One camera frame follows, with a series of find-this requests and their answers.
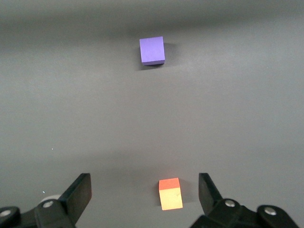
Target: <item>cube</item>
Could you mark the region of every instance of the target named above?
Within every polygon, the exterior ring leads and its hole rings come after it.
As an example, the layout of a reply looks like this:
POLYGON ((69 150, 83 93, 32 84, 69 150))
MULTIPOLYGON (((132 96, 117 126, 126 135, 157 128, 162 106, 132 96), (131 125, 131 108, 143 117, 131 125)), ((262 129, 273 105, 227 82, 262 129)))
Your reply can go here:
POLYGON ((164 64, 165 50, 162 37, 145 38, 139 40, 144 66, 164 64))
POLYGON ((159 192, 162 210, 182 208, 181 188, 178 178, 160 180, 159 192))

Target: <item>purple cube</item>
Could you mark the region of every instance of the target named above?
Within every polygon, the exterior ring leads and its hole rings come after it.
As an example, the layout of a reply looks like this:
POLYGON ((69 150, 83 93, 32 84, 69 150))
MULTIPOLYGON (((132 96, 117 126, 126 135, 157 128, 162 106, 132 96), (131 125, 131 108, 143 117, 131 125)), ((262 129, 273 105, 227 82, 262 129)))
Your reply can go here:
POLYGON ((144 66, 164 64, 165 50, 162 37, 140 39, 142 64, 144 66))

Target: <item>foam block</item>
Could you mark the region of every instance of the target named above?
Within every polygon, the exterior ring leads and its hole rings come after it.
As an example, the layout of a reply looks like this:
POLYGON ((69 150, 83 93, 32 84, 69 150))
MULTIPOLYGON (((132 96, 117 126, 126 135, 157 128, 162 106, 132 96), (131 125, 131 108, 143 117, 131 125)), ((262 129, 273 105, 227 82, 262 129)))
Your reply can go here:
POLYGON ((159 192, 162 210, 182 208, 181 187, 178 178, 160 180, 159 192))
POLYGON ((162 37, 145 38, 139 40, 144 66, 164 64, 165 50, 162 37))

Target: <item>gray table surface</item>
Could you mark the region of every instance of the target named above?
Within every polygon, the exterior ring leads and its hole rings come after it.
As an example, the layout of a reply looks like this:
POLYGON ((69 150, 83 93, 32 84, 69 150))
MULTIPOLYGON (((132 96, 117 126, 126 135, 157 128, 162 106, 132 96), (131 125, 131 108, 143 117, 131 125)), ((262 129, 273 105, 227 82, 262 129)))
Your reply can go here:
POLYGON ((304 1, 0 1, 0 207, 82 172, 79 228, 186 228, 198 173, 304 227, 304 1), (166 63, 142 66, 139 39, 166 63), (179 177, 184 208, 162 211, 179 177))

